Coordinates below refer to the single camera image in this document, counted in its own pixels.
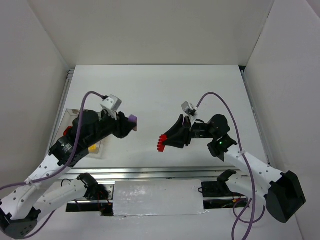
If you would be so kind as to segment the colourless clear container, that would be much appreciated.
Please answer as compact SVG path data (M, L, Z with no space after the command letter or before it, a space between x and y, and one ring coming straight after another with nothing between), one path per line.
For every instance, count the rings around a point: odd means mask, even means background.
M73 120L75 120L80 113L79 109L66 109L62 120L60 122L59 128L55 131L54 139L52 144L50 145L51 147L57 142L57 140L63 136L64 131L67 129L68 126L72 126ZM89 153L88 158L92 159L98 159L101 160L103 156L103 150L105 148L105 140L101 140L98 143L95 143L98 147L98 152L96 154L94 153Z

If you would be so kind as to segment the purple cupcake print brick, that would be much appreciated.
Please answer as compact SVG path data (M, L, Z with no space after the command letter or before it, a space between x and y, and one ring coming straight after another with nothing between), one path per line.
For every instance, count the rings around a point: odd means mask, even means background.
M138 122L138 118L135 116L135 115L130 115L129 117L128 117L128 121L129 122L131 122L131 123L137 123Z

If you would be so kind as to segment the red lego brick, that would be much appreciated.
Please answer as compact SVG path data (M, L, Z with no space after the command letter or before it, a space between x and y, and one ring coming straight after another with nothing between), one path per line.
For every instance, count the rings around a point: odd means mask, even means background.
M68 126L66 128L66 130L63 132L63 136L69 135L72 131L73 131L73 127L72 126Z

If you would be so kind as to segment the white foam cover panel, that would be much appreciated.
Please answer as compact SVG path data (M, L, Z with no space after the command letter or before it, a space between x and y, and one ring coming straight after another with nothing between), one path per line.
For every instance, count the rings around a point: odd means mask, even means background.
M201 181L117 181L113 214L117 217L191 216L205 213Z

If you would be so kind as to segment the yellow lego brick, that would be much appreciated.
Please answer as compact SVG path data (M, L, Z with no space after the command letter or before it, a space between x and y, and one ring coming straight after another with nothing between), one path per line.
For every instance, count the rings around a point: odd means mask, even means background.
M94 144L94 145L92 145L92 146L90 146L90 147L88 148L88 151L89 151L89 153L94 153L94 154L96 154L96 153L99 151L99 148L97 147L96 144Z

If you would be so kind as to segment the red brick with cupcake print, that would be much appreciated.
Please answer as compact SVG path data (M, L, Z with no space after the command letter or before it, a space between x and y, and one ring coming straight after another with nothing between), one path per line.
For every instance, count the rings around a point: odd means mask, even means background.
M164 145L164 142L167 140L167 135L166 134L162 134L159 139L158 139L158 142L157 142L157 151L158 152L164 152L165 150L165 145Z

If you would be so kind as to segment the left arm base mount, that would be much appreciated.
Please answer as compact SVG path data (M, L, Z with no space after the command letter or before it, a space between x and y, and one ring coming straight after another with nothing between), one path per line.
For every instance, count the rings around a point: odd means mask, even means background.
M111 190L107 190L105 185L99 184L96 179L89 173L82 173L77 180L84 180L86 192L83 197L72 200L72 203L66 205L67 213L84 213L84 212L99 212L101 216L112 217L114 215L112 193L114 191L113 185Z

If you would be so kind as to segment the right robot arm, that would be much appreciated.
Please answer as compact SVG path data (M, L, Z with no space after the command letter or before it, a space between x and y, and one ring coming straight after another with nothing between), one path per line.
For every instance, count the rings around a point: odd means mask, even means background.
M227 170L218 180L228 190L248 198L256 197L269 214L286 223L305 203L306 198L297 175L282 172L240 150L240 145L228 132L230 127L224 115L216 114L209 122L192 123L188 116L180 115L177 122L159 137L157 150L166 146L182 149L192 139L211 139L207 144L210 154L222 162L238 168L248 177L241 177L234 170Z

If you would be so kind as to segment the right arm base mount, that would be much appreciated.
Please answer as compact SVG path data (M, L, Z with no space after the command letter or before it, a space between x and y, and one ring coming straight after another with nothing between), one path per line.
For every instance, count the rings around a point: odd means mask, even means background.
M227 187L226 182L229 178L235 175L235 170L224 171L216 181L203 181L198 192L203 197L203 207L205 210L210 209L228 209L236 207L243 208L248 199L240 193L232 192Z

